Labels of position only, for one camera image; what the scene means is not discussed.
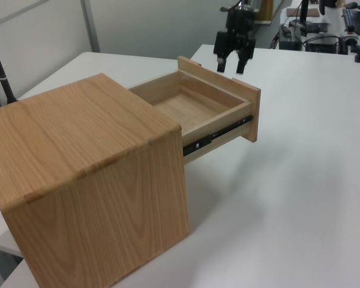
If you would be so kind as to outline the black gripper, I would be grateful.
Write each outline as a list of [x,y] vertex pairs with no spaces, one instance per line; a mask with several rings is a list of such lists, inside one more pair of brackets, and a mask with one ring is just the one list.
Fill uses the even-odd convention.
[[249,59],[253,58],[256,40],[249,33],[241,34],[236,30],[218,31],[214,44],[217,56],[217,71],[225,72],[227,57],[232,51],[238,53],[237,74],[243,74]]

